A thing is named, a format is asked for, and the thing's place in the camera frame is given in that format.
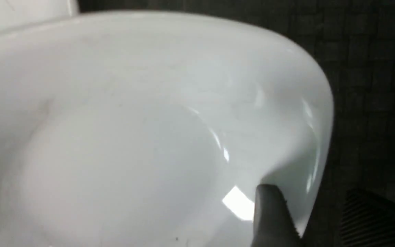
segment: toilet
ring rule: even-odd
[[[277,185],[302,236],[328,81],[268,30],[0,1],[0,247],[247,247]]]

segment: toilet bowl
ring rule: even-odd
[[[0,33],[1,247],[246,247],[261,183],[304,233],[333,119],[304,50],[213,17],[66,13]]]

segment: porcelain surface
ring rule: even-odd
[[[1,247],[247,247],[254,190],[302,235],[333,99],[290,40],[121,12],[0,34]]]

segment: white porcelain toilet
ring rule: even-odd
[[[0,10],[0,247],[247,247],[260,183],[304,233],[333,99],[296,44],[70,0]]]

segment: dark tile wall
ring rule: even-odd
[[[294,40],[325,71],[336,109],[307,246],[340,246],[347,189],[359,186],[395,202],[395,0],[80,0],[80,6],[209,14]]]

